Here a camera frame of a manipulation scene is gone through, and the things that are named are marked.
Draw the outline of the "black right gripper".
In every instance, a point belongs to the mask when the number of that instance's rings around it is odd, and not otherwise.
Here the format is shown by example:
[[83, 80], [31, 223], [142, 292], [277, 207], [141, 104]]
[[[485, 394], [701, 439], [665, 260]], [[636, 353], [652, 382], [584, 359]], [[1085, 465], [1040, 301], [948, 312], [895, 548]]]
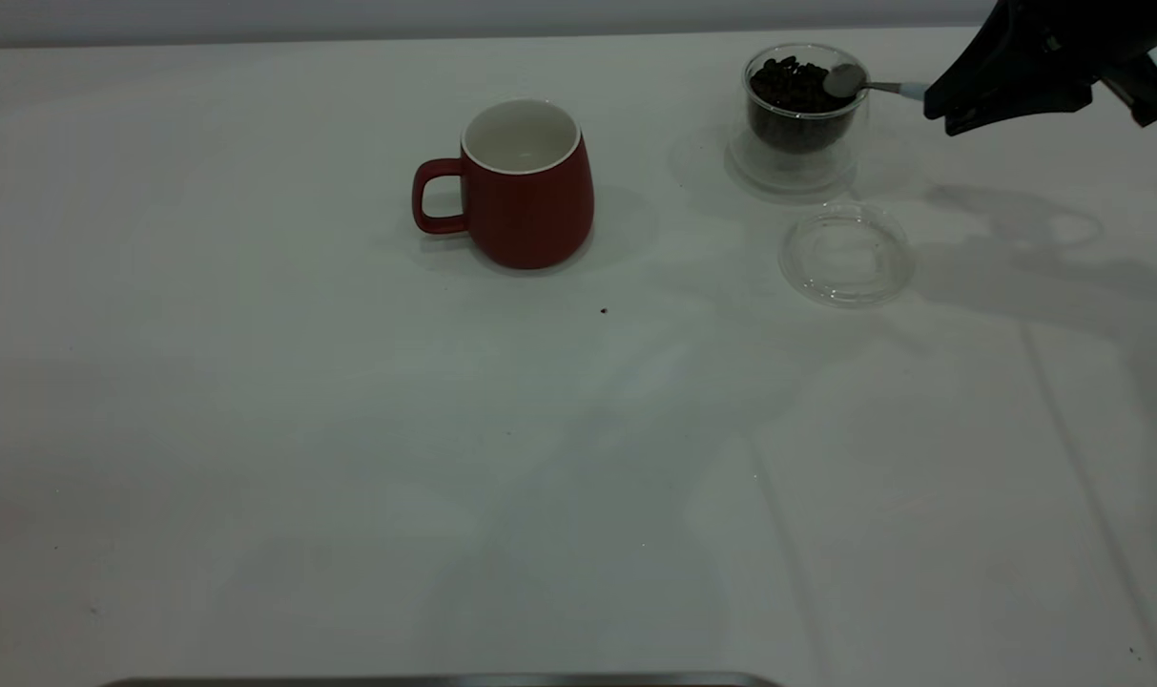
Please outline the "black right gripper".
[[924, 95], [950, 136], [1033, 114], [1073, 114], [1101, 83], [1157, 121], [1157, 1], [1009, 1]]

